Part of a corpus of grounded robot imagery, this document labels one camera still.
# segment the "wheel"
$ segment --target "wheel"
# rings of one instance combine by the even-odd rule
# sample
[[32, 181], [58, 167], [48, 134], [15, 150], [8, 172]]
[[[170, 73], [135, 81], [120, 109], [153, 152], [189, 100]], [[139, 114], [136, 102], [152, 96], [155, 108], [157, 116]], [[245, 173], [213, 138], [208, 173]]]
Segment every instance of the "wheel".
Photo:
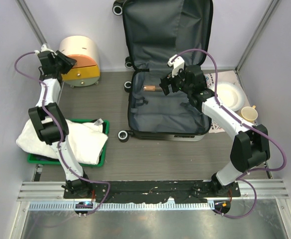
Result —
[[130, 93], [131, 92], [131, 86], [132, 86], [132, 82], [126, 81], [124, 83], [124, 90], [125, 90], [125, 92]]
[[123, 6], [123, 5], [122, 5], [121, 3], [115, 1], [115, 2], [113, 3], [113, 7], [112, 7], [112, 12], [113, 12], [113, 14], [114, 14], [114, 15], [117, 15], [117, 16], [122, 15], [122, 13], [123, 13], [123, 8], [122, 8], [122, 6]]
[[126, 68], [133, 68], [131, 58], [129, 56], [125, 58], [125, 67]]
[[129, 140], [129, 134], [125, 130], [121, 130], [118, 134], [117, 137], [119, 138], [120, 142], [125, 143]]

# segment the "tag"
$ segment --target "tag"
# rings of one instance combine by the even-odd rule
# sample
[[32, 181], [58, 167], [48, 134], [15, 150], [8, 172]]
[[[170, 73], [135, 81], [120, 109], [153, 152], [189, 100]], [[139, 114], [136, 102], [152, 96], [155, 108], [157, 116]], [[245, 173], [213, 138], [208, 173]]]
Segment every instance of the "tag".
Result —
[[102, 120], [102, 119], [98, 119], [98, 120], [94, 123], [94, 125], [97, 125], [97, 126], [99, 126], [99, 125], [101, 125], [101, 124], [103, 124], [103, 120]]

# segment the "robotic arm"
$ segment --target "robotic arm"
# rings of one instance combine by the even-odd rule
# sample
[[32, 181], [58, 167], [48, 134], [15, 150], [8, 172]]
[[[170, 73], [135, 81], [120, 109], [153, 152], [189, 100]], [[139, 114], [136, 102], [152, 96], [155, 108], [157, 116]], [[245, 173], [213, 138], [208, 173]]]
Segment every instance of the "robotic arm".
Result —
[[[199, 65], [185, 66], [182, 57], [173, 56], [168, 62], [172, 72], [161, 78], [160, 87], [165, 95], [172, 91], [182, 91], [187, 94], [190, 104], [203, 114], [217, 122], [233, 140], [230, 153], [230, 162], [220, 171], [215, 173], [212, 180], [213, 190], [223, 193], [239, 176], [247, 170], [260, 165], [270, 158], [269, 141], [239, 124], [217, 103], [214, 91], [207, 88], [205, 76]], [[239, 118], [246, 125], [252, 126], [268, 135], [263, 125], [255, 126], [244, 121], [228, 107], [224, 106], [232, 115]]]
[[[79, 197], [87, 197], [91, 193], [91, 184], [79, 179], [69, 171], [69, 168], [71, 168], [80, 177], [88, 179], [83, 168], [76, 161], [69, 145], [69, 128], [56, 103], [61, 90], [61, 74], [68, 73], [77, 61], [65, 56], [60, 51], [52, 51], [45, 44], [41, 47], [41, 51], [37, 51], [36, 54], [42, 65], [39, 68], [41, 72], [40, 80], [44, 84], [41, 84], [40, 99], [36, 107], [28, 110], [30, 120], [38, 138], [49, 145], [58, 155], [59, 161], [66, 173], [65, 189]], [[59, 129], [52, 122], [47, 112], [43, 109], [43, 106], [58, 121], [62, 129], [64, 140], [60, 143], [60, 150], [63, 158], [59, 154], [58, 147], [61, 137]]]

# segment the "suitcase lid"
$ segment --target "suitcase lid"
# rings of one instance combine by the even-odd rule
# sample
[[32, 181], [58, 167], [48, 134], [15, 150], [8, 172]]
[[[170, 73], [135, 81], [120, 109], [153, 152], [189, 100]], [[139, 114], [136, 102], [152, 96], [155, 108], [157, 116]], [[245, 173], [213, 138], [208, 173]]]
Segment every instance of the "suitcase lid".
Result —
[[[181, 51], [207, 51], [212, 15], [212, 0], [126, 0], [123, 24], [133, 68], [166, 69]], [[206, 59], [201, 52], [182, 57], [186, 65], [201, 65]]]

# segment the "beige mug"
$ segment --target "beige mug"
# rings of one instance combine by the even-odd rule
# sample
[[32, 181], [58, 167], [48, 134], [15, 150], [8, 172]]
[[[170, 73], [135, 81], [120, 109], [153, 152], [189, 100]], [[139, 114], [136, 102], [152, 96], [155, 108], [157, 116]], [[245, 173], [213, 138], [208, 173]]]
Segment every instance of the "beige mug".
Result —
[[240, 112], [240, 116], [250, 122], [250, 123], [253, 123], [257, 118], [258, 118], [258, 112], [256, 111], [256, 106], [246, 106], [244, 108], [241, 109], [241, 112]]

